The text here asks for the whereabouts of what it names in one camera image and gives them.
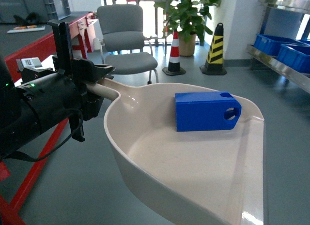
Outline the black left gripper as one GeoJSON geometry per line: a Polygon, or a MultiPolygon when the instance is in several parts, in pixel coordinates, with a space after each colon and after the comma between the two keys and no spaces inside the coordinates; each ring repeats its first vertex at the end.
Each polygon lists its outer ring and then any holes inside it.
{"type": "Polygon", "coordinates": [[[15,122],[15,140],[29,142],[64,119],[70,121],[71,136],[83,142],[82,123],[95,117],[98,96],[90,96],[84,81],[97,83],[114,78],[116,68],[93,64],[86,59],[72,59],[72,73],[63,69],[44,69],[38,58],[17,60],[22,84],[16,88],[21,113],[15,122]]]}

